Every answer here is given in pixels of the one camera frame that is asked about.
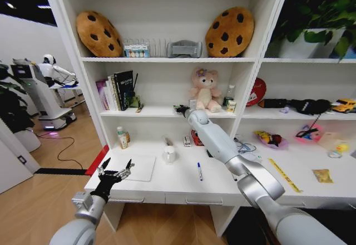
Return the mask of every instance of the yellow ruler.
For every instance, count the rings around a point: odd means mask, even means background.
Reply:
[[[288,184],[292,187],[292,189],[294,189],[294,191],[300,193],[302,192],[294,183],[293,181],[283,172],[283,170],[276,164],[276,162],[271,159],[268,158],[268,160],[270,161],[270,163],[277,169],[278,173],[280,173],[282,175],[282,177],[288,182]]]

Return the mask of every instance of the black book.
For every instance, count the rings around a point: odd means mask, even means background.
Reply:
[[[114,73],[117,93],[120,99],[121,110],[124,111],[130,105],[129,94],[134,88],[133,71]]]

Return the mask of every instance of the pink teddy bear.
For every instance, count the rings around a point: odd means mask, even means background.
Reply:
[[[208,71],[203,68],[195,68],[191,75],[194,88],[190,90],[190,95],[196,99],[196,109],[209,109],[216,113],[221,109],[217,100],[221,91],[217,89],[217,71]]]

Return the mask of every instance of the white wall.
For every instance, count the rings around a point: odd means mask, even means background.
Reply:
[[[4,64],[12,64],[12,58],[27,58],[41,63],[42,56],[49,53],[56,58],[59,66],[73,72],[57,27],[0,14],[0,37],[0,60]],[[64,99],[73,97],[71,91],[60,93],[62,96],[65,93]],[[22,97],[28,103],[28,113],[37,113],[29,96]]]

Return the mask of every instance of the cookie-shaped cushion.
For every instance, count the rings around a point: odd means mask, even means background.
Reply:
[[[248,46],[254,33],[254,19],[249,10],[234,7],[219,15],[205,36],[211,57],[236,57]]]
[[[80,40],[96,57],[121,55],[120,35],[105,16],[84,11],[77,16],[76,25]]]

